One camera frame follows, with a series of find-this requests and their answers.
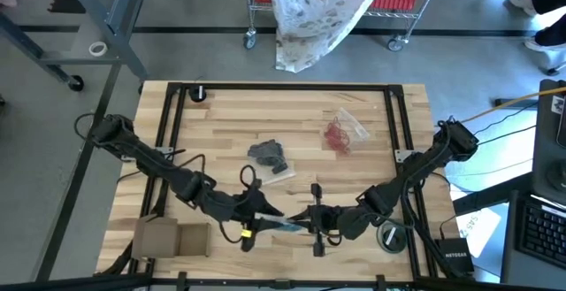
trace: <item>clear plastic bag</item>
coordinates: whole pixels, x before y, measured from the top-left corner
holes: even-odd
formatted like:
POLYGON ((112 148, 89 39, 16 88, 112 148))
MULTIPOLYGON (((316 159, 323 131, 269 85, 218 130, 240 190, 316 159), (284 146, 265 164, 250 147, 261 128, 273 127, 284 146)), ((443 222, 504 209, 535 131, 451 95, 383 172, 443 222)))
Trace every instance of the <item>clear plastic bag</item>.
POLYGON ((366 142, 370 138, 368 131, 344 108, 336 112, 322 135, 328 146, 341 154, 349 154, 355 144, 366 142))
MULTIPOLYGON (((283 145, 273 139, 251 145, 248 158, 256 169, 257 178, 262 180, 264 185, 295 176, 294 170, 285 159, 283 145)), ((251 179, 251 176, 244 175, 243 178, 251 179)))

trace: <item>black keyboard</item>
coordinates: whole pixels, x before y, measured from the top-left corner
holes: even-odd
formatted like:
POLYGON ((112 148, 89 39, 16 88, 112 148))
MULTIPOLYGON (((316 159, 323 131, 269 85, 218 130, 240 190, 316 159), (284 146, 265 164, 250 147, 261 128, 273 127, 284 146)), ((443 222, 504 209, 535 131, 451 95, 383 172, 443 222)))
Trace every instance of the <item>black keyboard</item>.
POLYGON ((525 202, 518 249, 566 269, 566 218, 525 202))

